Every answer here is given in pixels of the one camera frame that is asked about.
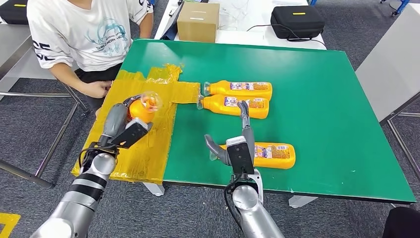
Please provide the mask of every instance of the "green table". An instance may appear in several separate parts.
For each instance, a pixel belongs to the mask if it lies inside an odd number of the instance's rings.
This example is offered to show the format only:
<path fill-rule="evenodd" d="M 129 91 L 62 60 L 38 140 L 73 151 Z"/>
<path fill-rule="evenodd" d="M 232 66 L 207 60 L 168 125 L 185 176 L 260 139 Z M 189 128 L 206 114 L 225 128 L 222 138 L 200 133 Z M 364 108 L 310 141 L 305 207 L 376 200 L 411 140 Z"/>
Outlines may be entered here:
<path fill-rule="evenodd" d="M 255 140 L 295 147 L 288 170 L 259 168 L 264 189 L 294 195 L 414 203 L 413 193 L 344 52 L 135 40 L 122 66 L 184 65 L 180 81 L 269 81 L 266 119 L 251 119 Z M 178 105 L 164 182 L 225 186 L 231 167 L 209 160 L 216 143 L 241 133 L 239 117 Z"/>

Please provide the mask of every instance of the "person's hand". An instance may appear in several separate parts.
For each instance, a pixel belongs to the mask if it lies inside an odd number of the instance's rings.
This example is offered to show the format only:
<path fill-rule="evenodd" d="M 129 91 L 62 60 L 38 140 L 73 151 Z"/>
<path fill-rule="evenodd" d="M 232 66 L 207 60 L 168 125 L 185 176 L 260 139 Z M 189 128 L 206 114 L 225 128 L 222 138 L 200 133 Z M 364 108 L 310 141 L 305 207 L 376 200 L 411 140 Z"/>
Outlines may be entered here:
<path fill-rule="evenodd" d="M 81 93 L 92 98 L 103 98 L 108 93 L 112 81 L 96 81 L 84 85 Z"/>

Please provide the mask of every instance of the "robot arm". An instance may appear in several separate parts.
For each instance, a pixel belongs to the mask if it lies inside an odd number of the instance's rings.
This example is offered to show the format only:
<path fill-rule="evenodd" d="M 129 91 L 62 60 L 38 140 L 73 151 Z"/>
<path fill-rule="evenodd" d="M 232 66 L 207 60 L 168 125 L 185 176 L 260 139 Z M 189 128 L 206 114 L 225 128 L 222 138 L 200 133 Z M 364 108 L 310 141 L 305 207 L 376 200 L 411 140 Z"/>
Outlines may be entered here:
<path fill-rule="evenodd" d="M 120 148 L 129 148 L 145 136 L 152 123 L 134 118 L 127 122 L 130 100 L 115 104 L 106 117 L 98 142 L 86 151 L 80 175 L 31 238 L 86 238 L 94 213 L 102 199 L 109 175 L 114 171 Z"/>
<path fill-rule="evenodd" d="M 248 105 L 241 101 L 242 136 L 226 141 L 226 150 L 215 144 L 210 135 L 205 135 L 206 145 L 226 165 L 232 166 L 231 183 L 225 188 L 225 200 L 245 237 L 284 238 L 280 229 L 263 206 L 263 182 L 260 172 L 254 168 L 254 133 L 250 126 Z M 227 201 L 231 194 L 239 212 L 238 222 Z"/>

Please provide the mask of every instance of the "black carrying case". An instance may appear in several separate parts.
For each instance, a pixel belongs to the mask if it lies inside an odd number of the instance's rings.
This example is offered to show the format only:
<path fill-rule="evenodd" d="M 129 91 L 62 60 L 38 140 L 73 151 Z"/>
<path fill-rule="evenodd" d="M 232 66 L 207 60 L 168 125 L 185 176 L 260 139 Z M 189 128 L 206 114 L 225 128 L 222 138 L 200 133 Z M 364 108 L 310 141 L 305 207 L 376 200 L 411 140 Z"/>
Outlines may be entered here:
<path fill-rule="evenodd" d="M 7 24 L 28 25 L 28 18 L 26 17 L 27 3 L 28 0 L 9 0 L 5 2 L 0 6 L 0 17 Z"/>
<path fill-rule="evenodd" d="M 271 24 L 280 39 L 311 39 L 323 31 L 325 22 L 313 6 L 276 6 L 271 13 Z"/>

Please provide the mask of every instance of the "orange juice bottle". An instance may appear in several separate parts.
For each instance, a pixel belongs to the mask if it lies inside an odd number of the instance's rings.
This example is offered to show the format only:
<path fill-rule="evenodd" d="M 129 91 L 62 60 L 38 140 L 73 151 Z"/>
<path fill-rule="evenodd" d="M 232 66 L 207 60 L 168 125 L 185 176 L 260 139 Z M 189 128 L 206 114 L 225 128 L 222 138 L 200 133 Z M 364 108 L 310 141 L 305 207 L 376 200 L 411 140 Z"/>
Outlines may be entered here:
<path fill-rule="evenodd" d="M 252 96 L 271 99 L 273 87 L 268 82 L 228 82 L 204 83 L 204 96 L 223 94 L 232 96 Z"/>
<path fill-rule="evenodd" d="M 254 156 L 256 167 L 286 170 L 293 167 L 296 162 L 295 148 L 284 143 L 255 142 Z M 210 159 L 216 160 L 217 157 L 210 152 Z"/>
<path fill-rule="evenodd" d="M 198 108 L 205 108 L 214 113 L 239 116 L 241 110 L 238 107 L 238 102 L 242 100 L 248 104 L 250 117 L 258 119 L 267 117 L 269 110 L 269 101 L 267 98 L 217 94 L 201 98 L 198 103 Z"/>
<path fill-rule="evenodd" d="M 145 92 L 140 99 L 132 102 L 129 106 L 131 119 L 139 118 L 149 123 L 155 117 L 155 112 L 161 107 L 162 100 L 155 92 Z"/>

